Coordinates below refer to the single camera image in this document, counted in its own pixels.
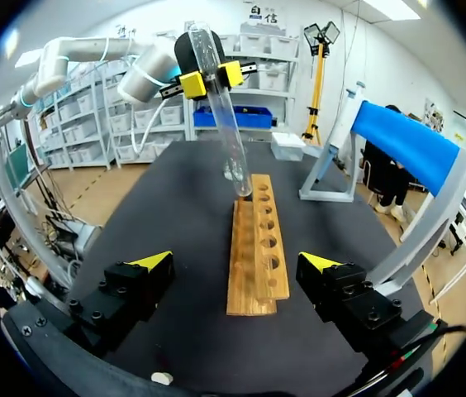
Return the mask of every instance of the white box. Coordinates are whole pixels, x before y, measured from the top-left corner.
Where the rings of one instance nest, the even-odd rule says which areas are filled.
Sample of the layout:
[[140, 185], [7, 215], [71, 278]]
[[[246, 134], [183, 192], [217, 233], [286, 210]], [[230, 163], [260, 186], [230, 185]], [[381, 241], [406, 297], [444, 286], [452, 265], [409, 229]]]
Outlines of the white box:
[[104, 77], [112, 77], [114, 74], [126, 73], [128, 65], [124, 60], [113, 60], [104, 67]]
[[290, 37], [270, 36], [269, 44], [272, 55], [295, 58], [299, 41]]
[[113, 84], [104, 91], [104, 98], [107, 100], [107, 105], [116, 105], [123, 102], [123, 98], [117, 92], [117, 85]]
[[[136, 110], [134, 111], [134, 119], [136, 120], [136, 127], [138, 128], [147, 128], [150, 123], [150, 119], [154, 115], [156, 109], [147, 109], [147, 110]], [[159, 124], [159, 118], [155, 119], [153, 126]]]
[[277, 160], [301, 161], [305, 142], [295, 134], [272, 133], [272, 152]]
[[177, 126], [178, 124], [182, 124], [182, 105], [161, 109], [159, 118], [163, 126]]
[[127, 132], [131, 129], [131, 114], [125, 113], [119, 116], [110, 117], [110, 125], [113, 132]]
[[116, 151], [121, 161], [134, 161], [136, 159], [132, 145], [116, 146]]
[[72, 149], [71, 151], [68, 151], [68, 154], [72, 164], [80, 164], [83, 161], [83, 157], [81, 156], [80, 151], [77, 149]]
[[219, 35], [222, 43], [222, 49], [225, 53], [233, 52], [237, 41], [237, 35]]
[[154, 144], [154, 149], [156, 151], [156, 156], [159, 157], [167, 147], [169, 147], [169, 143], [155, 143]]
[[139, 161], [153, 162], [156, 160], [156, 144], [153, 142], [145, 143], [143, 145], [143, 151], [138, 156]]
[[240, 35], [240, 52], [246, 54], [263, 54], [268, 36], [266, 35]]
[[78, 75], [73, 80], [71, 80], [70, 90], [71, 92], [79, 91], [82, 88], [85, 88], [90, 85], [90, 76], [89, 75]]
[[74, 135], [76, 141], [82, 141], [93, 133], [97, 132], [97, 124], [95, 119], [87, 118], [80, 123], [77, 123], [74, 127]]
[[[95, 90], [96, 100], [97, 100], [97, 109], [104, 108], [104, 103], [102, 102], [102, 88], [96, 88]], [[93, 110], [93, 96], [92, 90], [89, 89], [84, 93], [81, 93], [77, 96], [78, 107], [81, 110], [81, 113], [88, 113]]]
[[62, 122], [65, 122], [66, 120], [69, 120], [71, 117], [75, 116], [76, 114], [80, 113], [80, 108], [78, 107], [78, 103], [73, 101], [66, 103], [65, 105], [62, 105], [59, 107], [59, 113], [60, 113], [60, 120]]
[[288, 72], [286, 64], [260, 65], [259, 72], [259, 89], [268, 89], [271, 91], [286, 91], [288, 86]]
[[80, 154], [83, 159], [83, 163], [89, 163], [94, 161], [102, 154], [101, 144], [99, 142], [93, 142], [88, 145], [84, 145], [80, 149]]
[[75, 127], [70, 127], [62, 131], [64, 135], [64, 142], [66, 143], [74, 143], [75, 142]]

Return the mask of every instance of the blue container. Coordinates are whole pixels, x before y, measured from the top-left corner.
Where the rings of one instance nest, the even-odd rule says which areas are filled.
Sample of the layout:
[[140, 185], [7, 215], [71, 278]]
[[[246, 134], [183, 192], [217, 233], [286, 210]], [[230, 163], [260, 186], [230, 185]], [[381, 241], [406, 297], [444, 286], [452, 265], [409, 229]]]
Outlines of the blue container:
[[[267, 108], [254, 106], [234, 106], [236, 123], [244, 128], [270, 129], [272, 127], [272, 113]], [[195, 127], [216, 127], [215, 118], [208, 106], [202, 106], [194, 112]]]

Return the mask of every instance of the black table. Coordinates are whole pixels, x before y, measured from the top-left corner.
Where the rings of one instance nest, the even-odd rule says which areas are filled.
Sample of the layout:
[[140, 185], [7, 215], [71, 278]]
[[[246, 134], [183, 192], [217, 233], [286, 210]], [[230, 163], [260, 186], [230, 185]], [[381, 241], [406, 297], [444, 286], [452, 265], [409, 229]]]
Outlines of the black table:
[[[317, 317], [295, 281], [297, 254], [373, 269], [395, 245], [360, 197], [354, 203], [299, 200], [311, 157], [281, 162], [268, 144], [246, 147], [251, 172], [271, 175], [283, 236], [291, 297], [278, 302], [277, 314], [226, 316], [235, 191], [223, 176], [216, 142], [169, 146], [108, 221], [70, 296], [82, 298], [96, 288], [103, 269], [115, 261], [172, 251], [177, 279], [158, 310], [105, 360], [146, 379], [167, 371], [176, 385], [194, 390], [333, 395], [354, 381], [366, 360], [332, 323]], [[332, 167], [320, 188], [343, 189], [344, 183]], [[406, 318], [422, 309], [412, 282], [396, 298]], [[427, 358], [428, 373], [430, 364]]]

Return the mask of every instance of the white tube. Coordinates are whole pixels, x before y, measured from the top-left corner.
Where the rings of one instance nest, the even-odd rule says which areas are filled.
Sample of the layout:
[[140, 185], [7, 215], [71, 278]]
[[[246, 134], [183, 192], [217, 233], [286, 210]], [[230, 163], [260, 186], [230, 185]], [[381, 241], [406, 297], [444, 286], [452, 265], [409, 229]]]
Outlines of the white tube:
[[169, 99], [165, 99], [156, 109], [154, 114], [152, 115], [152, 118], [150, 119], [149, 125], [145, 129], [145, 133], [143, 134], [143, 137], [141, 138], [140, 145], [138, 146], [136, 144], [136, 131], [134, 131], [134, 120], [132, 120], [132, 129], [131, 129], [131, 140], [132, 140], [132, 149], [134, 149], [134, 153], [139, 155], [143, 151], [143, 147], [145, 147], [145, 142], [147, 140], [147, 137], [149, 136], [150, 129], [154, 125], [154, 122], [156, 118], [158, 118], [159, 114], [161, 113], [161, 109], [165, 107]]
[[252, 192], [251, 175], [248, 171], [244, 146], [236, 124], [229, 89], [216, 76], [221, 62], [211, 30], [205, 23], [195, 23], [189, 27], [188, 34], [198, 68], [203, 74], [207, 98], [216, 121], [216, 127], [222, 137], [233, 185], [239, 196], [249, 196]]

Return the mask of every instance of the white wall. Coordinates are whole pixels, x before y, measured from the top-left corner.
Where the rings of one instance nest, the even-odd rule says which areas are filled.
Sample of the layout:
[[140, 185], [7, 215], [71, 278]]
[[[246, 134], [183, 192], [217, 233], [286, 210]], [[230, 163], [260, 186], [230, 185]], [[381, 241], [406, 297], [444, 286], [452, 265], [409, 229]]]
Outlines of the white wall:
[[[330, 57], [326, 61], [319, 120], [321, 135], [326, 137], [335, 120], [344, 78], [345, 52], [350, 51], [356, 17], [350, 14], [342, 17], [339, 8], [317, 0], [267, 0], [257, 4], [260, 7], [271, 4], [275, 8], [280, 22], [278, 25], [287, 29], [288, 36], [300, 36], [304, 26], [314, 22], [324, 26], [330, 20], [342, 30], [342, 35], [330, 48]], [[116, 33], [115, 26], [119, 24], [135, 28], [137, 36], [168, 30], [182, 33], [186, 21], [205, 21], [212, 30], [221, 34], [239, 33], [240, 24], [249, 20], [252, 6], [241, 0], [159, 0], [114, 17], [95, 29], [84, 32], [84, 36], [113, 35]], [[305, 50], [299, 70], [301, 79], [297, 91], [297, 106], [292, 118], [293, 130], [297, 134], [303, 133], [306, 128], [307, 106], [311, 102], [314, 84], [307, 43], [304, 39], [301, 39], [301, 43]], [[422, 116], [426, 98], [433, 100], [445, 115], [445, 135], [449, 135], [449, 115], [454, 109], [452, 98], [414, 55], [363, 20], [358, 20], [346, 68], [345, 85], [354, 86], [357, 80], [367, 84], [366, 92], [371, 101], [379, 105], [395, 104], [404, 113], [413, 112]]]

